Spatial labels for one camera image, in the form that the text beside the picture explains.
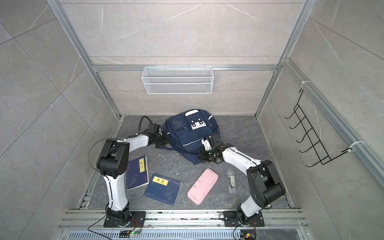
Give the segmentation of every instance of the black hook rack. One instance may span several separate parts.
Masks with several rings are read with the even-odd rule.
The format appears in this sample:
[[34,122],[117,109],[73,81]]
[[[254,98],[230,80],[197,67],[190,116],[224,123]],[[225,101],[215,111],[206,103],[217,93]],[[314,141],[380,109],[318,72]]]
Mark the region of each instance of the black hook rack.
[[[296,140],[296,142],[297,142],[297,143],[301,143],[301,142],[304,140],[305,136],[308,136],[308,139],[309,139],[309,141],[310,141],[310,143],[311,143],[312,146],[311,146],[310,148],[308,148],[307,150],[305,150],[304,152],[307,152],[307,151],[309,151],[311,148],[313,148],[314,151],[315,151],[315,153],[316,153],[316,155],[317,155],[317,157],[318,157],[318,159],[319,159],[319,161],[316,162],[315,164],[313,164],[313,165],[311,165],[311,166],[308,166],[308,165],[305,165],[305,166],[306,166],[306,167],[313,167],[313,166],[315,166],[315,165],[318,164],[318,163],[321,163],[322,165],[324,165],[324,164],[326,164],[326,163],[328,163],[328,162],[331,162],[332,160],[334,160],[334,159],[340,157],[341,155],[343,155],[343,154],[349,152],[349,151],[352,149],[352,148],[350,148],[350,147],[347,148],[347,149],[345,149],[345,150],[343,150],[343,151],[341,151],[341,154],[339,154],[338,156],[336,156],[336,157],[334,157],[334,158],[331,158],[331,157],[330,157],[330,155],[328,154],[327,150],[325,149],[323,143],[321,142],[319,136],[317,135],[316,131],[314,130],[314,128],[313,128],[311,122],[309,121],[309,119],[308,119],[307,116],[305,115],[303,109],[302,109],[302,108],[300,107],[300,105],[299,105],[300,98],[301,98],[301,96],[303,95],[303,89],[300,89],[299,93],[300,93],[300,97],[299,97],[299,99],[297,100],[297,103],[296,103],[295,107],[293,108],[293,113],[292,113],[292,115],[291,115],[289,118],[286,118],[286,117],[284,117],[284,118],[285,118],[285,119],[290,119],[294,114],[297,116],[297,118],[300,120],[300,122],[299,122],[295,127],[289,127],[289,128],[290,128],[290,129],[295,129],[297,126],[299,126],[299,124],[301,124],[301,126],[303,127],[303,129],[304,129],[304,131],[305,131],[305,134],[304,134],[304,136],[303,136],[303,138],[302,138],[301,141],[297,141],[297,140]],[[304,117],[303,117],[302,119],[300,119],[299,115],[298,115],[297,112],[296,112],[298,109],[300,109],[301,112],[302,112],[303,115],[304,115]],[[311,128],[310,128],[309,130],[306,130],[305,127],[304,127],[304,125],[303,125],[303,120],[304,120],[304,119],[307,119],[309,125],[311,126]],[[310,138],[309,135],[308,135],[308,133],[309,133],[311,130],[315,133],[315,135],[316,135],[316,137],[317,137],[317,139],[318,139],[318,141],[315,142],[315,143],[312,142],[311,138]],[[321,146],[323,147],[325,153],[327,154],[327,156],[324,157],[324,158],[322,158],[322,159],[320,158],[320,156],[319,156],[319,154],[317,153],[317,150],[316,150],[316,148],[315,148],[315,145],[318,144],[318,143],[321,144]]]

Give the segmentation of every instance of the zip tie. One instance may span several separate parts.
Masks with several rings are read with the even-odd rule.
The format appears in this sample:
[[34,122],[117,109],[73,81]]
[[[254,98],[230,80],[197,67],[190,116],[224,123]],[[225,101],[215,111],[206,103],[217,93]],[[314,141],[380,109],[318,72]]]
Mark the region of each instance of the zip tie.
[[351,151],[352,151],[352,147],[353,147],[353,145],[355,145],[356,143],[359,143],[359,142],[366,143],[365,141],[356,141],[356,142],[352,143],[352,144],[349,146],[347,152],[351,152]]
[[302,81],[302,82],[301,82],[301,87],[300,87],[300,88],[303,88],[303,84],[304,84],[304,83],[308,83],[308,82],[310,82],[310,81]]

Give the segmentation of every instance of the backpack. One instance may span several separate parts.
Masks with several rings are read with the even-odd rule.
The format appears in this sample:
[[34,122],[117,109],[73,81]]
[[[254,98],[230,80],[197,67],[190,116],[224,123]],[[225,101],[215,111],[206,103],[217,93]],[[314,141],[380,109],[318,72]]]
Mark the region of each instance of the backpack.
[[220,132],[215,118],[205,110],[192,109],[166,120],[163,134],[169,144],[193,164],[200,163],[200,152],[204,148],[204,137]]

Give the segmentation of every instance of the white mesh basket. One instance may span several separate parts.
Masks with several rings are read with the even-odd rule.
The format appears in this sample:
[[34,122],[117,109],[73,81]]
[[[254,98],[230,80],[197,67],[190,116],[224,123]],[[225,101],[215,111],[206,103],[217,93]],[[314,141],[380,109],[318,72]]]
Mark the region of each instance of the white mesh basket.
[[212,93],[212,67],[146,67],[141,76],[148,94]]

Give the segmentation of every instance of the wall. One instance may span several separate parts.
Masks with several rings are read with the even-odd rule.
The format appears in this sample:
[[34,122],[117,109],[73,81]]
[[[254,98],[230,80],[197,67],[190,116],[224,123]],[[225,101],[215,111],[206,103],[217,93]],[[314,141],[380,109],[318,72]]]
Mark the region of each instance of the wall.
[[[303,5],[301,0],[61,2],[92,62],[112,65],[277,64]],[[148,95],[140,72],[100,74],[123,115],[191,108],[254,114],[272,75],[216,71],[212,94]]]
[[[305,76],[380,156],[382,137],[382,1],[323,1],[316,3],[290,56]],[[293,108],[300,84],[283,70],[260,121],[295,207],[303,209],[315,239],[382,239],[384,191],[366,168],[347,153],[325,165],[314,150],[305,151],[308,137],[294,127]],[[331,157],[349,146],[303,93],[300,106]],[[303,121],[306,129],[310,127]],[[317,138],[311,131],[313,142]],[[316,146],[321,158],[326,156]]]
[[0,239],[50,239],[87,185],[116,119],[84,68],[45,0],[0,3]]

